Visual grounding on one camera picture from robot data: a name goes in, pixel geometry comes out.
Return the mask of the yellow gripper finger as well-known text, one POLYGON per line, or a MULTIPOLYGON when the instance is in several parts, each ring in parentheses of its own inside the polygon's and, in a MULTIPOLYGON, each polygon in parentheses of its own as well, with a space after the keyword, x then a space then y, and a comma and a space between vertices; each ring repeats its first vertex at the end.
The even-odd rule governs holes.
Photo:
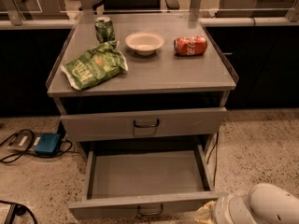
POLYGON ((212 217, 212 211, 215 203, 215 201, 210 201, 198 209, 197 216, 195 218, 195 221, 198 224, 215 224, 212 217))

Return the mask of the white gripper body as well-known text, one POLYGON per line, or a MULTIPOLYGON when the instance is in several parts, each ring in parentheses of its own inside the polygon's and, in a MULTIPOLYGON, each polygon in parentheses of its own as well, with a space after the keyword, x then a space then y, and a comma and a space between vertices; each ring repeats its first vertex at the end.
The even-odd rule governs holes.
POLYGON ((219 198, 212 208, 212 220, 215 224, 258 224, 250 208, 248 195, 219 198))

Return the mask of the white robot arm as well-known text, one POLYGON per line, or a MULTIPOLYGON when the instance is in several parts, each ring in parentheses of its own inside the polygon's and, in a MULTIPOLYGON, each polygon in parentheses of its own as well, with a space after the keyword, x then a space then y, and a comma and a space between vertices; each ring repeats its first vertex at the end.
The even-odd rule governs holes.
POLYGON ((226 195, 199 209, 196 224, 299 224, 299 199, 261 183, 246 195, 226 195))

